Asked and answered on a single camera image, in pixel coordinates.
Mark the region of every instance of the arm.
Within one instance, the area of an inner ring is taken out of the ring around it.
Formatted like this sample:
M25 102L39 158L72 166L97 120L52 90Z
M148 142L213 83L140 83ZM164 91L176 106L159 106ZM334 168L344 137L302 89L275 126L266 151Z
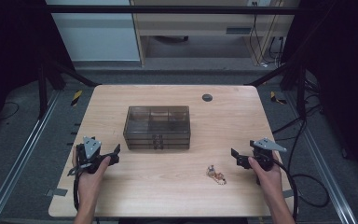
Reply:
M110 157L106 157L100 164L97 172L91 175L84 172L79 179L78 195L79 208L75 217L74 224L90 224L94 218L95 207L103 181L103 174L110 162Z
M277 160L275 153L273 153L273 156L275 160ZM277 164L274 164L272 169L266 172L254 158L249 157L248 160L260 180L261 189L264 193L264 200L271 213L272 221L275 224L295 223L283 197L280 167Z

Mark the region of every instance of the yellow and black tape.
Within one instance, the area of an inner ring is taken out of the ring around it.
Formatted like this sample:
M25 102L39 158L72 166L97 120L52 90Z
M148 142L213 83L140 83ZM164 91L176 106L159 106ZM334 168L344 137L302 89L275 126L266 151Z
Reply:
M77 91L75 93L75 96L74 96L74 99L72 100L71 106L75 106L77 104L77 101L79 100L81 93L82 93L82 91Z
M279 99L277 99L277 97L275 96L275 92L273 92L273 91L271 92L271 101L272 101L272 102L279 103L279 104L281 104L281 105L286 105L286 104L287 104L285 100L279 100Z

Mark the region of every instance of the black curtain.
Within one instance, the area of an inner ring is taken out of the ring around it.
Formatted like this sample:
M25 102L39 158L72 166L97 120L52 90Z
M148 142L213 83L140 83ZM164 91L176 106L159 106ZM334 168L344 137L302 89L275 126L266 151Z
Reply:
M302 1L319 7L331 1ZM287 62L312 18L296 16L283 53ZM306 67L319 81L324 111L350 158L358 160L358 0L339 0L309 44Z
M46 2L0 0L0 111L12 90L37 80L37 69L45 60L54 59L75 71L51 15L21 11L19 4ZM50 79L63 82L59 71L48 72Z

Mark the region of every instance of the gray carpet floor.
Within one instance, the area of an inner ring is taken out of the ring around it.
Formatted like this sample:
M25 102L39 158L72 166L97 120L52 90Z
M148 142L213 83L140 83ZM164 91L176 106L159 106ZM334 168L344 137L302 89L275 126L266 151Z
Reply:
M103 84L201 84L201 85L242 85L266 74L268 69L236 70L225 65L225 69L195 70L193 68L177 69L175 71L151 69L124 69L116 71L83 71L81 74L95 82ZM7 200L1 213L1 223L70 223L71 218L50 217L48 207L51 197L46 196L48 189L55 189L63 166L70 153L78 124L84 116L93 88L64 76L67 82L60 91L57 105L46 128L38 139L38 143L28 160L21 177ZM260 99L266 111L271 130L282 127L296 118L289 105L281 105L270 101L270 92L275 91L277 98L284 99L285 93L279 87L279 77L258 87ZM76 91L83 93L76 107L70 106ZM51 95L54 90L48 87ZM5 181L11 165L17 159L24 143L31 133L38 115L37 83L14 90L8 97L0 118L0 186ZM319 104L316 97L309 98L308 108ZM317 110L308 116L307 127L310 129L318 146L323 151L334 177L343 191L351 210L358 221L358 163L342 158L340 144L332 131L326 117ZM296 136L299 125L294 125L274 135L275 139L285 139ZM277 141L280 145L292 150L295 139ZM287 163L288 153L281 154ZM292 168L293 174L312 175L320 179L310 157L308 145L303 135L300 136L295 148ZM323 189L313 181L299 177L296 180L304 198L321 203L324 198ZM317 208L299 201L299 223L341 223L335 206L330 202L326 207ZM101 221L115 222L114 218L102 218ZM270 223L268 217L264 223ZM250 223L260 223L259 217L249 218Z

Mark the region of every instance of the jewelry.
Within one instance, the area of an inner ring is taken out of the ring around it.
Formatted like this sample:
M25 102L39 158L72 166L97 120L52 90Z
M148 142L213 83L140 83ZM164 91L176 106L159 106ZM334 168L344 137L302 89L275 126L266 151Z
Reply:
M225 185L227 183L225 176L222 173L217 173L213 165L208 166L206 175L216 181L216 183L219 185Z

